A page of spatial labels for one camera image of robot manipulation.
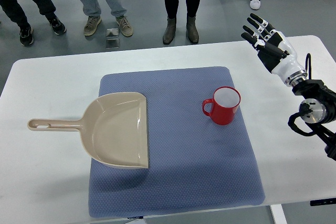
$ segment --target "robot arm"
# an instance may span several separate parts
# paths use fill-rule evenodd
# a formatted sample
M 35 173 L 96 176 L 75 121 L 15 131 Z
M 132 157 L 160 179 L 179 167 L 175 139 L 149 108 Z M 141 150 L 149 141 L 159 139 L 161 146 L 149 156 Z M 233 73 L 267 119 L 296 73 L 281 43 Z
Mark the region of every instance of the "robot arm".
M 246 32 L 241 36 L 257 50 L 259 59 L 269 72 L 278 75 L 283 83 L 292 87 L 295 95 L 305 98 L 299 112 L 289 118 L 288 125 L 303 136 L 320 137 L 327 145 L 327 156 L 336 161 L 336 133 L 322 125 L 336 120 L 336 93 L 321 80 L 307 79 L 306 69 L 297 62 L 297 53 L 282 32 L 255 14 L 251 14 L 247 21 L 257 32 L 243 26 Z M 312 132 L 306 133 L 295 125 L 298 117 L 305 121 Z

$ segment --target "gray floor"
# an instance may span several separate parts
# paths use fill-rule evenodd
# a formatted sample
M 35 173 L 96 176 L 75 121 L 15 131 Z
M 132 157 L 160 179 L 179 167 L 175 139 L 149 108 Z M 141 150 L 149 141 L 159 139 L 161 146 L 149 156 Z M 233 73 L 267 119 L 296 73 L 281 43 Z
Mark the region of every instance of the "gray floor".
M 97 32 L 87 38 L 82 33 L 87 17 L 79 0 L 53 0 L 57 16 L 67 27 L 67 33 L 62 36 L 52 32 L 32 0 L 18 2 L 34 28 L 35 42 L 30 47 L 23 47 L 19 42 L 18 27 L 0 10 L 0 92 L 13 63 L 19 59 L 164 47 L 162 34 L 166 26 L 166 11 L 163 0 L 123 0 L 134 35 L 130 38 L 121 35 L 118 49 L 106 49 L 106 29 L 117 27 L 117 24 L 104 0 L 99 0 L 103 21 Z M 253 12 L 286 36 L 318 36 L 336 59 L 335 3 L 336 0 L 261 0 L 260 10 Z M 169 47 L 190 45 L 185 38 L 185 0 L 180 0 L 178 11 L 176 37 Z M 251 12 L 249 0 L 201 0 L 196 19 L 199 43 L 242 40 L 242 26 L 248 24 L 246 18 Z M 318 60 L 318 55 L 313 56 L 314 60 Z M 310 207 L 309 202 L 301 202 L 285 204 L 284 211 L 289 224 L 329 224 L 336 220 L 335 205 Z M 153 218 L 148 223 L 272 223 L 272 220 L 270 210 L 260 207 Z

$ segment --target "mug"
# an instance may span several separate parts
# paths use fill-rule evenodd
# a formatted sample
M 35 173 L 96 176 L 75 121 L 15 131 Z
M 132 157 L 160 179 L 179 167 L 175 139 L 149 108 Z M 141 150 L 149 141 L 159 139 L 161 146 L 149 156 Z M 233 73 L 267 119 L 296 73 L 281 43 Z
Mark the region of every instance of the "mug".
M 212 121 L 219 125 L 226 125 L 232 122 L 240 104 L 241 97 L 237 90 L 232 87 L 220 87 L 215 90 L 211 99 L 202 103 L 203 113 L 209 116 Z M 207 112 L 204 106 L 211 103 L 211 110 Z

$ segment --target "dustpan handle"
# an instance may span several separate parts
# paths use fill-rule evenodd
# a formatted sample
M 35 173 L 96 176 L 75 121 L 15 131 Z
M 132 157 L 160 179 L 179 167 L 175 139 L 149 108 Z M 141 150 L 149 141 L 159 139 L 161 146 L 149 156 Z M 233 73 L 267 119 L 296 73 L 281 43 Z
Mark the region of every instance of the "dustpan handle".
M 28 128 L 31 131 L 79 131 L 82 124 L 81 120 L 31 119 Z

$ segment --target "ankle boot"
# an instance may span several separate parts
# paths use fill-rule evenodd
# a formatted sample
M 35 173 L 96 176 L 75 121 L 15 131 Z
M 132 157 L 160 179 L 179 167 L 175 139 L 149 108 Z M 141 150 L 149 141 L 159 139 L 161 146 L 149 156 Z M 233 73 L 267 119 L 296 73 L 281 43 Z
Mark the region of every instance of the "ankle boot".
M 190 18 L 189 16 L 187 16 L 187 32 L 186 35 L 188 37 L 188 39 L 190 40 L 191 43 L 197 44 L 198 43 L 198 39 L 200 38 L 198 36 L 198 32 L 196 29 L 196 25 L 195 25 L 195 20 L 196 20 L 196 16 L 193 18 Z
M 174 37 L 176 32 L 176 18 L 167 18 L 167 28 L 166 31 L 164 31 L 163 34 L 163 43 L 165 45 L 169 45 Z

